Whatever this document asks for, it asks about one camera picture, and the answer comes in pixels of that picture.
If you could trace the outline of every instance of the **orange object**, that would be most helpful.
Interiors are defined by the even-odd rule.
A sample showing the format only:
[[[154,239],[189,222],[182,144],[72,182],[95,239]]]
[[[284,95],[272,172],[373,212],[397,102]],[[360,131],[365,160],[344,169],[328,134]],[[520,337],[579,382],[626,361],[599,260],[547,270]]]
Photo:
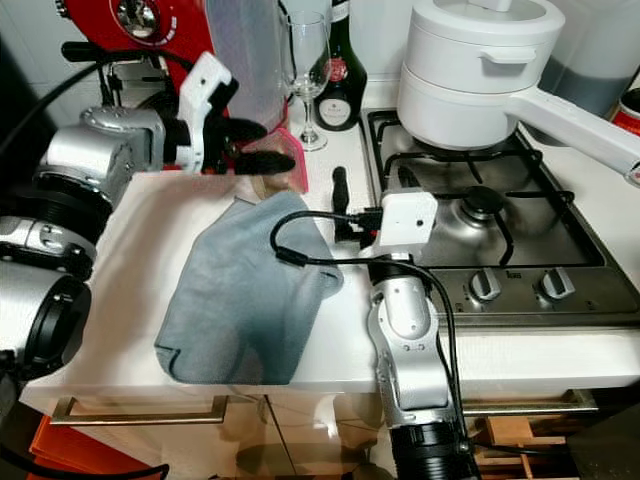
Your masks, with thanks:
[[[125,455],[70,427],[52,427],[43,417],[29,451],[35,463],[45,467],[81,473],[125,473],[146,470],[148,465]],[[160,474],[148,477],[158,479]],[[30,475],[28,480],[40,480]]]
[[[291,135],[285,128],[276,128],[266,137],[242,149],[243,152],[256,152],[260,150],[288,155],[293,158],[296,164],[290,172],[258,177],[261,179],[262,185],[256,185],[254,182],[253,186],[256,194],[258,194],[260,198],[266,198],[281,190],[292,190],[297,193],[306,193],[309,191],[304,149],[296,137]]]

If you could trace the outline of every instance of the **pot handle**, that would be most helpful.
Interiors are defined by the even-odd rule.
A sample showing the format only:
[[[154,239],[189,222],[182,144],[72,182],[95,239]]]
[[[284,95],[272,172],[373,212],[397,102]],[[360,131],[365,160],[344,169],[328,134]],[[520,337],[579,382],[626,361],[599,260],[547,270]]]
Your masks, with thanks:
[[[640,188],[637,135],[536,87],[512,94],[506,112],[621,173]]]
[[[536,58],[535,48],[486,48],[482,50],[482,58],[499,65],[524,65],[533,62]]]

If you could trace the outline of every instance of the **cabinet drawer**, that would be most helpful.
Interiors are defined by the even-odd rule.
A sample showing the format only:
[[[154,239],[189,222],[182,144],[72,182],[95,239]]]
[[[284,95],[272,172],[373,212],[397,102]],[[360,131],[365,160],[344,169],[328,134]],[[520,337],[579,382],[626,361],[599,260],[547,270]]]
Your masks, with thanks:
[[[201,480],[221,477],[292,475],[293,469],[263,397],[230,396],[224,422],[192,425],[104,425],[104,415],[136,419],[168,414],[201,415],[211,412],[211,398],[155,399],[79,398],[72,417],[95,417],[95,426],[79,431],[149,465],[168,463],[170,479]]]
[[[371,461],[395,477],[380,395],[269,395],[297,475],[340,475]]]

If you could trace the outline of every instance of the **pink object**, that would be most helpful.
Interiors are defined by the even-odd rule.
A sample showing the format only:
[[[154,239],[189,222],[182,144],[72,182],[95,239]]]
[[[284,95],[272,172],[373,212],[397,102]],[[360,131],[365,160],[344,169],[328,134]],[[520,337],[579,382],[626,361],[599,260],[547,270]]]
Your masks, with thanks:
[[[296,162],[296,166],[289,172],[260,177],[263,183],[262,186],[256,185],[254,182],[254,188],[258,195],[264,198],[281,190],[293,190],[298,193],[309,191],[304,150],[300,142],[286,129],[282,127],[276,128],[265,138],[261,138],[242,149],[243,152],[255,152],[258,150],[283,153],[289,155]]]

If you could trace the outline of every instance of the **wine glass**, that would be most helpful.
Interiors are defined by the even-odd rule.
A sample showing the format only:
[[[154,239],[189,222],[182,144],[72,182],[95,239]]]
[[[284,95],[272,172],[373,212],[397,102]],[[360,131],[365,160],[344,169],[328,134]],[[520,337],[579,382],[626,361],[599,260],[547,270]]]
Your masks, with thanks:
[[[282,74],[289,91],[304,102],[305,124],[299,136],[307,152],[323,148],[327,137],[313,128],[311,102],[329,81],[331,62],[324,16],[317,12],[291,12],[284,18]]]

